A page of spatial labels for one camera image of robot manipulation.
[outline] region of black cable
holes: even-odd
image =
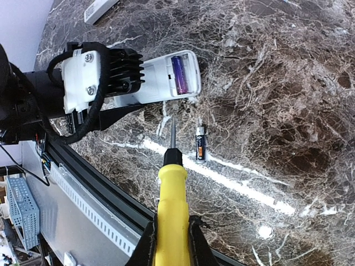
[[[49,62],[49,65],[48,65],[48,68],[47,68],[47,74],[48,74],[48,77],[49,79],[51,80],[51,82],[60,87],[60,88],[64,88],[64,82],[61,81],[61,80],[57,80],[54,76],[53,76],[53,70],[55,68],[55,66],[57,64],[59,64],[60,62],[68,59],[68,58],[71,58],[73,57],[73,51],[70,51],[70,52],[65,52],[63,54],[60,54],[60,55],[57,55],[55,58],[53,58],[50,62]]]
[[[43,176],[47,176],[46,174],[45,174],[45,167],[44,167],[44,163],[43,162],[41,162],[41,164],[42,164],[42,173],[43,173]]]
[[[27,169],[23,168],[21,165],[19,165],[15,160],[14,158],[8,153],[7,150],[5,150],[5,148],[0,144],[0,148],[7,154],[7,156],[9,156],[9,158],[11,159],[11,161],[18,167],[20,168],[22,171],[30,174],[31,176],[33,176],[34,178],[38,179],[39,181],[41,181],[41,183],[45,184],[47,187],[50,186],[50,183],[49,183],[49,180],[48,180],[48,177],[46,175],[44,175],[44,178],[46,180],[46,182],[44,182],[39,176],[35,175],[34,173],[28,171]]]
[[[35,151],[37,153],[37,155],[42,159],[42,155],[39,154],[39,151],[38,151],[39,147],[38,147],[38,141],[35,142]]]

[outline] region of gray surface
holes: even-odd
[[[23,145],[23,166],[42,176],[40,161],[32,145],[31,142]],[[51,178],[50,187],[33,177],[28,177],[27,182],[40,208],[41,233],[60,260],[64,252],[70,252],[84,266],[125,264],[128,256],[76,208]]]
[[[138,234],[123,221],[114,217],[112,212],[109,212],[96,198],[84,190],[64,166],[61,165],[58,168],[56,165],[52,165],[50,176],[92,224],[127,256],[132,255],[140,238]]]

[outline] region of screwdriver shaft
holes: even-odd
[[[176,147],[176,125],[175,125],[175,118],[171,122],[171,143],[170,148],[174,149]]]

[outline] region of battery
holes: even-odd
[[[180,95],[189,93],[182,57],[172,57],[171,62],[173,64],[177,94]]]
[[[196,161],[199,163],[206,161],[206,138],[203,126],[197,127],[196,130]]]

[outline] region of marble countertop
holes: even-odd
[[[155,210],[174,116],[190,213],[211,226],[213,248],[251,266],[355,263],[352,0],[126,0],[95,26],[83,22],[90,3],[54,0],[37,70],[68,41],[133,48],[144,60],[190,49],[202,93],[92,132],[72,145],[79,154]]]

